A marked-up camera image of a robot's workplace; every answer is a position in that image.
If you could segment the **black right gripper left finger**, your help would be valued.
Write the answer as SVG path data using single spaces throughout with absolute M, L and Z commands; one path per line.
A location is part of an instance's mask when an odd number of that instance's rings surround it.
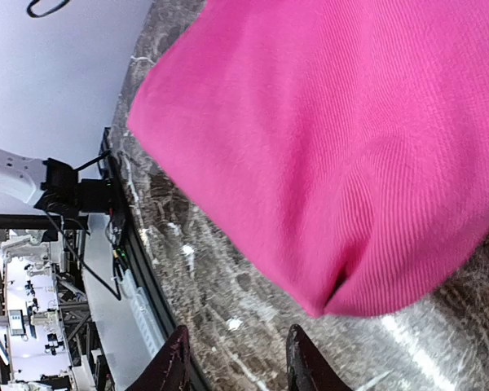
M 188 329 L 178 326 L 136 380 L 137 391 L 188 391 L 191 389 L 191 355 Z

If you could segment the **pink trousers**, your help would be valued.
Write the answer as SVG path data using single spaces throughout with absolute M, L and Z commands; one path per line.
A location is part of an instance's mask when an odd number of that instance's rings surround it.
M 210 1 L 128 126 L 309 315 L 395 312 L 489 231 L 489 1 Z

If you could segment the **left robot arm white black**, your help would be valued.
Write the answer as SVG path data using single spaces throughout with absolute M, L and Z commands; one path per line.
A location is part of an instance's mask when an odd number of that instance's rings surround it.
M 105 151 L 84 165 L 19 156 L 0 149 L 0 193 L 44 213 L 75 218 L 79 213 L 106 214 L 112 208 L 108 179 L 80 179 L 80 172 L 109 156 Z

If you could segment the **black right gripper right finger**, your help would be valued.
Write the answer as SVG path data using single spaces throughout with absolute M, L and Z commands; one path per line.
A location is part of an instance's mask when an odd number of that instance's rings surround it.
M 298 324 L 289 329 L 286 363 L 288 390 L 351 391 Z

